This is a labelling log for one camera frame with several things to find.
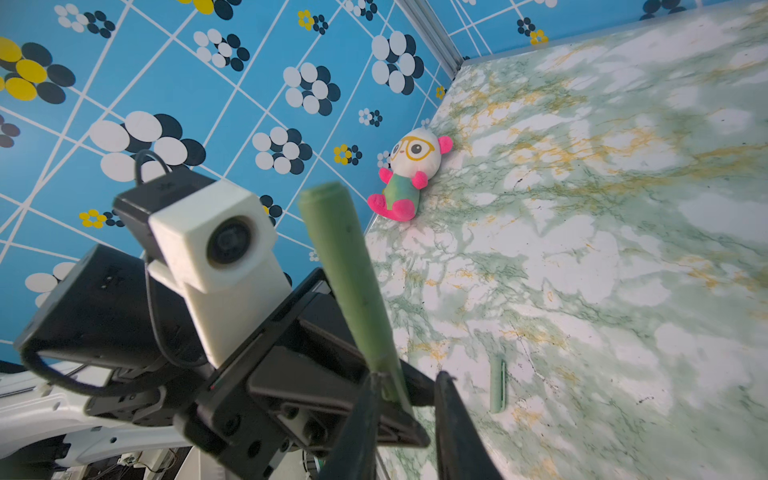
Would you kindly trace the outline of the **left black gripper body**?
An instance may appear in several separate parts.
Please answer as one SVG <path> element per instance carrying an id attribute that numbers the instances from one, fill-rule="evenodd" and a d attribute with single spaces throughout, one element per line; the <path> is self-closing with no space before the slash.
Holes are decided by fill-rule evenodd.
<path id="1" fill-rule="evenodd" d="M 302 449 L 326 459 L 368 375 L 320 268 L 216 369 L 175 427 L 238 479 L 270 479 Z"/>

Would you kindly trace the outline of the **left aluminium corner post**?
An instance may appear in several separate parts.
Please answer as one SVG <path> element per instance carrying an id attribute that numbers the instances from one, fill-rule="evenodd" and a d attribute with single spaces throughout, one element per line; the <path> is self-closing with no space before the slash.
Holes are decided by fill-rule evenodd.
<path id="1" fill-rule="evenodd" d="M 395 0 L 446 74 L 454 79 L 464 59 L 427 0 Z"/>

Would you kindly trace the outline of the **light green pen cap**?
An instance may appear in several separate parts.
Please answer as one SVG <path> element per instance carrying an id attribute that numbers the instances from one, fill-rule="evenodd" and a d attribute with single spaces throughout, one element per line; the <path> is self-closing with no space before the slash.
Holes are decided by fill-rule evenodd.
<path id="1" fill-rule="evenodd" d="M 506 408 L 507 369 L 500 355 L 490 357 L 490 412 L 501 413 Z"/>

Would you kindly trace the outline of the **green pen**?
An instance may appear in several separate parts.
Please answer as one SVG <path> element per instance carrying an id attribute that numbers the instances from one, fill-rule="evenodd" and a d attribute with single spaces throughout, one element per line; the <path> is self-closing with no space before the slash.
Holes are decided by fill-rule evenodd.
<path id="1" fill-rule="evenodd" d="M 386 401 L 396 404 L 408 415 L 413 415 L 413 408 L 400 372 L 384 372 L 382 385 L 382 395 Z"/>

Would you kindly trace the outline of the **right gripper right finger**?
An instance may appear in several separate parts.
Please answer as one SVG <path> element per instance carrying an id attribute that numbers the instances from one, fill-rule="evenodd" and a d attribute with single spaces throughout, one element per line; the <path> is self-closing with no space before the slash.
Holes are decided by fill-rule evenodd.
<path id="1" fill-rule="evenodd" d="M 441 371 L 435 380 L 435 440 L 439 479 L 501 480 L 452 376 Z"/>

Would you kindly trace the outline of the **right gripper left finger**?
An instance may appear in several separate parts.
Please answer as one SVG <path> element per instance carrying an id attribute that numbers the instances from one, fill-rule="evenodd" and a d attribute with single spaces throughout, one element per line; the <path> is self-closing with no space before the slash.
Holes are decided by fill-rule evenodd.
<path id="1" fill-rule="evenodd" d="M 348 416 L 341 434 L 319 479 L 371 480 L 376 478 L 376 445 L 380 421 L 382 375 L 370 373 L 358 401 Z"/>

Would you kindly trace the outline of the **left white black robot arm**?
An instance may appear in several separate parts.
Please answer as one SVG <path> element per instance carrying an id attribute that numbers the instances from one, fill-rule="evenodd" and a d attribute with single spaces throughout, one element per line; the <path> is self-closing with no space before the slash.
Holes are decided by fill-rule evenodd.
<path id="1" fill-rule="evenodd" d="M 213 366 L 182 297 L 99 245 L 55 280 L 16 348 L 88 397 L 90 415 L 173 425 L 237 477 L 266 479 L 291 448 L 326 458 L 339 446 L 369 370 L 321 269 L 256 321 Z"/>

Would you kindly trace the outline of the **pink green plush toy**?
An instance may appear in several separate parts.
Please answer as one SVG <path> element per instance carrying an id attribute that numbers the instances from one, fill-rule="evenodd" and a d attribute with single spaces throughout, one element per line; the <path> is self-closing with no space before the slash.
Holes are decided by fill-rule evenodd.
<path id="1" fill-rule="evenodd" d="M 437 174 L 442 157 L 453 150 L 449 136 L 437 136 L 429 129 L 412 130 L 394 146 L 389 167 L 379 170 L 385 184 L 380 194 L 367 199 L 368 206 L 379 216 L 408 222 L 419 210 L 421 194 Z"/>

